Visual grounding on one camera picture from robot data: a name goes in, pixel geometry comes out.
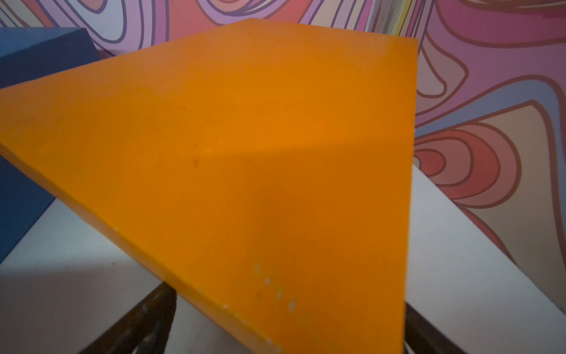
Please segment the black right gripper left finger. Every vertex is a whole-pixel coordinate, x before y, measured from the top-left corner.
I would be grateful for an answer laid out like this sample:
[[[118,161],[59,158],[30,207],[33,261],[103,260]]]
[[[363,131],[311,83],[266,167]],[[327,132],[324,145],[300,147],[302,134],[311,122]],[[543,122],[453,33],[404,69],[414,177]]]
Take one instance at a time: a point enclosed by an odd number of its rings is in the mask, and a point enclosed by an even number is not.
[[[163,353],[175,316],[177,293],[165,282],[82,353]]]

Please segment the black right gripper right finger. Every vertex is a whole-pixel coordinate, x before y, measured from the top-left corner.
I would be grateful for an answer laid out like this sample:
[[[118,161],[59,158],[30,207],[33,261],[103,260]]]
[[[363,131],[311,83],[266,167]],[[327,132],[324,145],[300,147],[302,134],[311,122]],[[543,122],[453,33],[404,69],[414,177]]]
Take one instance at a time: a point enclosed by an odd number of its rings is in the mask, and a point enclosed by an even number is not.
[[[465,354],[458,345],[449,340],[408,302],[405,310],[404,336],[404,354]]]

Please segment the orange shoebox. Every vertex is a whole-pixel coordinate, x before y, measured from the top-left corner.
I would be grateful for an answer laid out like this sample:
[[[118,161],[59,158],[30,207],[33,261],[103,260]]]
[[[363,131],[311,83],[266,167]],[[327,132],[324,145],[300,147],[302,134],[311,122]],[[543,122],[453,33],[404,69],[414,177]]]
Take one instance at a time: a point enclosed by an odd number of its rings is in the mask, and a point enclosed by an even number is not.
[[[1,154],[255,353],[400,353],[414,38],[247,19],[1,90]]]

